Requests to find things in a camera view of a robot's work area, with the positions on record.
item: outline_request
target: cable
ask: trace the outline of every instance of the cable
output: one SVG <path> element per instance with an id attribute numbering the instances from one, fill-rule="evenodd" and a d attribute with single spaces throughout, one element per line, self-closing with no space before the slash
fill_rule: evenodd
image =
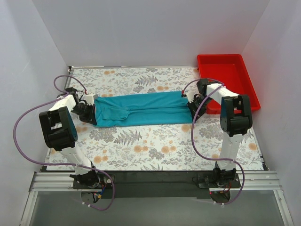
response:
<path id="1" fill-rule="evenodd" d="M 220 193 L 224 193 L 224 191 L 226 190 L 227 185 L 225 186 L 224 190 L 220 191 Z"/>
<path id="2" fill-rule="evenodd" d="M 81 90 L 77 90 L 77 92 L 80 92 L 81 93 L 81 96 L 79 98 L 79 101 L 81 101 L 81 99 L 83 98 L 85 92 L 84 91 L 81 91 Z"/>
<path id="3" fill-rule="evenodd" d="M 216 80 L 216 79 L 209 79 L 209 78 L 207 78 L 208 80 L 212 80 L 212 81 L 216 81 L 216 82 L 218 82 L 218 83 L 220 83 L 220 84 L 223 84 L 221 81 L 218 81 L 218 80 Z M 185 87 L 184 87 L 184 89 L 182 90 L 182 95 L 184 95 L 184 92 L 185 92 L 185 90 L 186 90 L 186 88 L 191 84 L 191 83 L 193 83 L 193 82 L 195 82 L 195 81 L 199 81 L 200 79 L 195 79 L 195 80 L 192 80 L 191 82 L 189 82 Z"/>
<path id="4" fill-rule="evenodd" d="M 35 164 L 38 164 L 38 165 L 42 165 L 42 166 L 63 166 L 63 165 L 65 165 L 65 166 L 79 166 L 79 167 L 82 167 L 82 168 L 85 168 L 85 169 L 88 169 L 88 170 L 95 170 L 95 171 L 97 171 L 97 172 L 100 172 L 100 173 L 106 175 L 106 176 L 111 180 L 111 182 L 112 182 L 112 190 L 113 190 L 113 193 L 112 193 L 112 199 L 111 199 L 111 202 L 109 203 L 109 205 L 108 205 L 106 208 L 99 208 L 99 207 L 94 206 L 94 205 L 91 205 L 91 204 L 89 204 L 89 203 L 85 203 L 85 202 L 84 202 L 83 204 L 86 204 L 87 206 L 90 206 L 90 207 L 92 207 L 92 208 L 94 208 L 94 209 L 97 209 L 97 210 L 100 210 L 100 211 L 107 210 L 107 209 L 112 205 L 112 203 L 113 203 L 113 201 L 114 201 L 114 197 L 115 197 L 115 185 L 114 185 L 114 183 L 113 183 L 113 179 L 110 177 L 109 174 L 107 174 L 106 172 L 104 172 L 104 171 L 102 171 L 102 170 L 96 169 L 96 168 L 92 168 L 92 167 L 88 167 L 88 166 L 84 166 L 84 165 L 77 165 L 77 164 L 75 164 L 75 163 L 45 163 L 45 162 L 40 162 L 40 161 L 33 160 L 33 159 L 31 159 L 30 157 L 28 157 L 28 156 L 22 151 L 22 149 L 20 148 L 20 146 L 19 146 L 19 144 L 18 144 L 18 142 L 17 142 L 17 138 L 16 138 L 16 129 L 17 129 L 17 126 L 18 126 L 19 122 L 21 121 L 21 119 L 22 119 L 25 115 L 27 115 L 28 113 L 30 113 L 30 112 L 32 112 L 33 110 L 36 110 L 36 109 L 38 109 L 38 108 L 40 108 L 40 107 L 43 107 L 43 106 L 49 105 L 49 104 L 51 104 L 51 103 L 54 103 L 54 102 L 60 100 L 61 98 L 66 97 L 66 96 L 68 95 L 68 92 L 62 91 L 62 90 L 60 90 L 60 89 L 56 86 L 55 81 L 56 81 L 58 78 L 61 78 L 61 77 L 68 77 L 68 78 L 75 79 L 75 80 L 78 81 L 78 82 L 80 83 L 80 85 L 85 89 L 85 92 L 87 92 L 86 87 L 85 87 L 78 79 L 76 79 L 76 78 L 74 78 L 74 77 L 72 77 L 72 76 L 69 76 L 69 75 L 60 75 L 60 76 L 57 76 L 57 77 L 54 79 L 54 81 L 53 81 L 53 85 L 54 85 L 54 87 L 55 87 L 58 91 L 63 92 L 65 95 L 62 96 L 62 97 L 60 97 L 60 98 L 58 98 L 58 99 L 55 99 L 55 100 L 49 101 L 49 102 L 47 102 L 47 103 L 41 104 L 41 105 L 39 105 L 39 106 L 33 107 L 33 108 L 29 109 L 28 111 L 24 112 L 24 113 L 17 119 L 17 121 L 15 122 L 15 125 L 14 125 L 14 129 L 13 129 L 13 139 L 14 139 L 14 143 L 15 143 L 15 145 L 16 145 L 16 148 L 17 148 L 18 152 L 19 152 L 26 160 L 28 160 L 28 161 L 30 161 L 30 162 L 32 162 L 32 163 L 35 163 Z"/>
<path id="5" fill-rule="evenodd" d="M 102 191 L 100 192 L 100 195 L 103 194 L 103 192 L 105 191 L 105 187 L 102 189 Z"/>
<path id="6" fill-rule="evenodd" d="M 198 154 L 198 156 L 202 157 L 203 159 L 206 159 L 206 160 L 210 160 L 210 161 L 232 161 L 234 162 L 235 164 L 237 164 L 240 169 L 241 169 L 241 172 L 242 172 L 242 175 L 243 175 L 243 182 L 241 184 L 241 187 L 240 187 L 240 190 L 238 192 L 238 194 L 233 198 L 233 200 L 227 202 L 227 203 L 218 203 L 220 205 L 227 205 L 227 204 L 230 204 L 230 203 L 233 203 L 238 197 L 239 195 L 241 194 L 242 190 L 243 190 L 243 187 L 245 185 L 245 173 L 244 173 L 244 169 L 242 168 L 242 166 L 234 159 L 230 159 L 230 158 L 221 158 L 221 159 L 213 159 L 213 158 L 208 158 L 208 157 L 205 157 L 203 156 L 200 152 L 198 152 L 196 146 L 195 146 L 195 143 L 194 143 L 194 138 L 193 138 L 193 130 L 194 130 L 194 124 L 196 123 L 196 120 L 197 120 L 197 115 L 198 115 L 198 112 L 200 111 L 201 107 L 203 106 L 203 104 L 205 103 L 205 101 L 213 94 L 215 93 L 217 90 L 219 90 L 221 87 L 224 86 L 224 83 L 218 81 L 221 85 L 216 88 L 215 90 L 213 90 L 211 93 L 209 93 L 209 95 L 207 95 L 204 100 L 201 102 L 201 104 L 199 105 L 194 117 L 193 117 L 193 121 L 192 121 L 192 126 L 191 126 L 191 143 L 192 143 L 192 147 L 193 149 L 195 150 L 195 152 Z"/>
<path id="7" fill-rule="evenodd" d="M 195 81 L 199 81 L 199 79 L 195 79 L 195 80 L 192 80 L 191 82 L 189 82 L 189 83 L 184 87 L 184 89 L 182 90 L 182 95 L 184 94 L 186 88 L 187 88 L 191 83 L 193 83 L 193 82 L 195 82 Z"/>
<path id="8" fill-rule="evenodd" d="M 229 182 L 229 188 L 228 188 L 228 190 L 226 192 L 229 192 L 230 189 L 231 189 L 231 182 Z"/>
<path id="9" fill-rule="evenodd" d="M 92 197 L 93 197 L 93 203 L 96 203 L 97 201 L 96 201 L 93 193 L 92 193 Z"/>
<path id="10" fill-rule="evenodd" d="M 87 101 L 86 100 L 79 100 L 79 102 L 84 102 L 87 105 Z"/>

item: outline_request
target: black mounting plate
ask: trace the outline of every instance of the black mounting plate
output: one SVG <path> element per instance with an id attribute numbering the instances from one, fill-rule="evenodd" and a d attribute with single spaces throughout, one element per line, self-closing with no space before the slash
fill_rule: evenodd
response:
<path id="1" fill-rule="evenodd" d="M 216 188 L 213 183 L 207 183 L 212 178 L 212 171 L 106 171 L 114 180 L 116 198 L 143 198 L 143 197 L 196 197 L 210 199 L 209 188 Z M 231 182 L 232 188 L 239 188 L 240 182 Z M 74 189 L 91 189 L 73 182 Z M 110 199 L 112 190 L 106 187 L 102 198 Z"/>

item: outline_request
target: teal pants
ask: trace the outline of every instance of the teal pants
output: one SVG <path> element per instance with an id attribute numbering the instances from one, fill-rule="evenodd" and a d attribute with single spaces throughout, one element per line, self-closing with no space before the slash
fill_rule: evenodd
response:
<path id="1" fill-rule="evenodd" d="M 187 102 L 180 91 L 99 97 L 96 127 L 192 123 Z"/>

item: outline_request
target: floral tablecloth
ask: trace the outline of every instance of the floral tablecloth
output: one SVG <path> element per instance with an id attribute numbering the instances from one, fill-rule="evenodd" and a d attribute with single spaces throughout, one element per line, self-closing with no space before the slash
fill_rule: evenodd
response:
<path id="1" fill-rule="evenodd" d="M 89 93 L 101 97 L 182 90 L 199 78 L 196 68 L 75 69 Z M 72 80 L 70 86 L 82 87 Z M 187 90 L 197 90 L 191 85 Z M 78 145 L 101 170 L 212 170 L 214 161 L 197 156 L 191 146 L 190 124 L 95 128 L 72 114 L 79 135 Z M 218 158 L 223 133 L 219 115 L 203 115 L 195 125 L 196 147 L 204 156 Z M 244 136 L 237 161 L 245 170 L 263 170 L 253 130 Z M 67 162 L 51 150 L 49 162 Z M 47 170 L 72 170 L 48 166 Z"/>

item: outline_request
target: glass panel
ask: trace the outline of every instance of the glass panel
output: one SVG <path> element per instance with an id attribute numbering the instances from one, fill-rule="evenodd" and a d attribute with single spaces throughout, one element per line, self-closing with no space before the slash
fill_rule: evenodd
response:
<path id="1" fill-rule="evenodd" d="M 80 192 L 39 192 L 31 226 L 284 225 L 273 191 L 243 191 L 224 207 L 193 199 L 117 198 L 109 210 L 97 211 L 80 203 Z M 96 205 L 104 207 L 109 202 L 103 199 Z"/>

